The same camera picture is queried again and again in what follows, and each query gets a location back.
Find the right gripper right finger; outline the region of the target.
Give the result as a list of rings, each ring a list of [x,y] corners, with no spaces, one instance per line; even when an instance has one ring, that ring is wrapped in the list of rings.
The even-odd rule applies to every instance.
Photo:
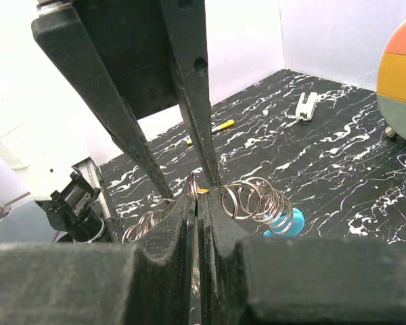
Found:
[[[198,200],[203,324],[406,324],[406,269],[367,238],[252,236]]]

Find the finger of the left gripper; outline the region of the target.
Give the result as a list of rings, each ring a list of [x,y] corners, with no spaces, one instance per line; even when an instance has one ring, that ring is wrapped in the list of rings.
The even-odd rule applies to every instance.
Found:
[[[113,142],[150,178],[163,198],[173,192],[127,101],[111,76],[72,6],[41,14],[32,24],[39,47],[77,91]]]
[[[161,1],[171,74],[188,134],[211,187],[221,185],[212,142],[204,1]]]

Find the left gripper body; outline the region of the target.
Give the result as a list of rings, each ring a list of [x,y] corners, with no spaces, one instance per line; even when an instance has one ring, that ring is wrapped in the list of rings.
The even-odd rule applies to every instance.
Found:
[[[177,104],[158,1],[74,1],[73,6],[136,118]]]

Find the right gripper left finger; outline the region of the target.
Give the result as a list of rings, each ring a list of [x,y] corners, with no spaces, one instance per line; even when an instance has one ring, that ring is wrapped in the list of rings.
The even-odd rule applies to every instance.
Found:
[[[129,244],[1,244],[0,324],[186,324],[191,199]]]

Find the yellow tagged key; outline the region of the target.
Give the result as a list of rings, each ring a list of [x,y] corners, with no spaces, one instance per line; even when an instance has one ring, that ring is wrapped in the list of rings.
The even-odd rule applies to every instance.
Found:
[[[194,216],[194,250],[193,250],[193,267],[191,275],[191,292],[200,296],[200,262],[199,262],[199,244],[198,244],[198,195],[208,192],[206,188],[200,188],[197,184],[193,173],[187,175],[188,194],[195,203]]]

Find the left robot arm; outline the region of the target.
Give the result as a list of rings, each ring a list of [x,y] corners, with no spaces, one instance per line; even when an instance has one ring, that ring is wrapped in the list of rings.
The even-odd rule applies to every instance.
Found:
[[[138,119],[172,106],[180,107],[208,183],[220,184],[203,1],[37,1],[36,8],[35,42],[162,197],[173,192]],[[0,157],[53,229],[92,242],[106,229],[92,210],[100,190],[74,172],[87,155],[68,133],[50,105],[34,118],[0,106]]]

